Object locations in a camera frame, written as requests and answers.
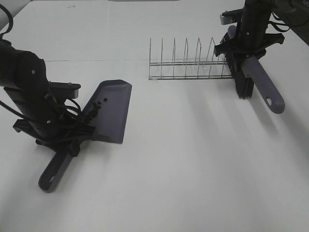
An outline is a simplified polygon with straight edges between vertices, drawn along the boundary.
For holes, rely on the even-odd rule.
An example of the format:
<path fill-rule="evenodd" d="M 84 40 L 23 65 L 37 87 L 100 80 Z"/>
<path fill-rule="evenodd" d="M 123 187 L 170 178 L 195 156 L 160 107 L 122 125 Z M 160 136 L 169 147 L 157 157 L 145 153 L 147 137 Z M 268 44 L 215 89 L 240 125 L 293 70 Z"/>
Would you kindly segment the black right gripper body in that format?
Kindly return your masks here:
<path fill-rule="evenodd" d="M 225 52 L 244 57 L 256 55 L 273 44 L 283 44 L 281 33 L 267 34 L 266 29 L 272 10 L 243 9 L 241 21 L 236 27 L 228 28 L 227 41 L 214 47 L 214 54 L 219 56 Z"/>

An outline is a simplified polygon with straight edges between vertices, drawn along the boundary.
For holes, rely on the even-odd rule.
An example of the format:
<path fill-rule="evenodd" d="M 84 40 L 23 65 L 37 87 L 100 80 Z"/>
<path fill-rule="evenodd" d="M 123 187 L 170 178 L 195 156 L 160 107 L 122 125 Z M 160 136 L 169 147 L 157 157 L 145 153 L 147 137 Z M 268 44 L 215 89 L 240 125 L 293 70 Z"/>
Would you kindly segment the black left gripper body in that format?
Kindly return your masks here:
<path fill-rule="evenodd" d="M 58 100 L 49 87 L 30 92 L 13 88 L 12 101 L 20 116 L 13 128 L 35 138 L 38 145 L 55 142 L 83 122 L 75 99 Z"/>

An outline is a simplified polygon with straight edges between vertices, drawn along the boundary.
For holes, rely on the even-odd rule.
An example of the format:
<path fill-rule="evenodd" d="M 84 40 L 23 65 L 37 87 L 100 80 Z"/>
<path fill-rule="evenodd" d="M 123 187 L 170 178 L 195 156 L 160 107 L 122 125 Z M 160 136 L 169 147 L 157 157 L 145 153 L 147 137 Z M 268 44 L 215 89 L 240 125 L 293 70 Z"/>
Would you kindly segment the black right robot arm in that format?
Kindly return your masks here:
<path fill-rule="evenodd" d="M 308 32 L 309 2 L 307 0 L 246 0 L 237 10 L 220 15 L 222 25 L 236 23 L 235 35 L 214 47 L 214 54 L 232 54 L 237 59 L 256 55 L 261 58 L 266 48 L 283 44 L 284 30 L 279 23 L 270 21 L 274 13 L 282 26 Z"/>

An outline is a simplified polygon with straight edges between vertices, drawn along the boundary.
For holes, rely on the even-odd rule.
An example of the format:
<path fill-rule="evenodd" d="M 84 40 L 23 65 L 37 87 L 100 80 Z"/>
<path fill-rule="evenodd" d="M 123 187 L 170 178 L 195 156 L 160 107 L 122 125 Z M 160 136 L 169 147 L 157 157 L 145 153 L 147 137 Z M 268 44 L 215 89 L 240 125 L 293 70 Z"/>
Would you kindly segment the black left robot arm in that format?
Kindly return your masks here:
<path fill-rule="evenodd" d="M 48 81 L 43 59 L 6 40 L 0 42 L 0 85 L 18 108 L 1 102 L 19 117 L 14 130 L 35 138 L 37 144 L 76 157 L 81 143 L 93 134 L 76 102 L 81 85 Z"/>

